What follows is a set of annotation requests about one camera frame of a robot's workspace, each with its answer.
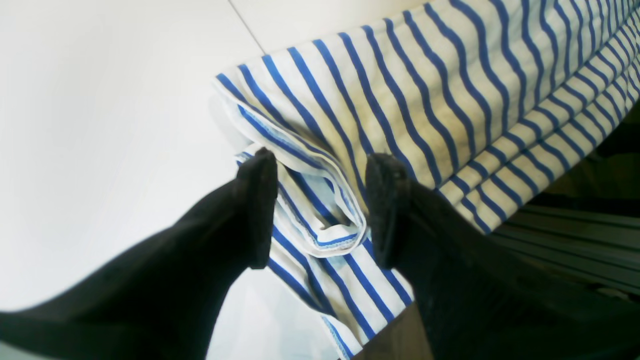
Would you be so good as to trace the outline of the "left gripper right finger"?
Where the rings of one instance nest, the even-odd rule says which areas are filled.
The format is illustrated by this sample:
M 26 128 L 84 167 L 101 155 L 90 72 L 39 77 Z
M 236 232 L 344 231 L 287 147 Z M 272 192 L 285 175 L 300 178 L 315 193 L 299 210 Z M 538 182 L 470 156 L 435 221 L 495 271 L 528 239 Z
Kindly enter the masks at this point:
M 388 153 L 365 189 L 375 262 L 411 285 L 436 360 L 638 359 L 638 304 L 512 255 Z

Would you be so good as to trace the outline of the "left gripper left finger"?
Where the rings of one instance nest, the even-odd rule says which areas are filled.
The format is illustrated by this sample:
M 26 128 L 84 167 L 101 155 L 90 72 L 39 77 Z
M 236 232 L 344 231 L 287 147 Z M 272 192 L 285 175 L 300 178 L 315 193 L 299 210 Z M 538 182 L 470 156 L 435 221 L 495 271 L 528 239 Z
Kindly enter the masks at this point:
M 1 342 L 56 360 L 203 360 L 231 285 L 270 259 L 277 161 L 261 148 L 171 227 L 54 298 L 1 313 Z

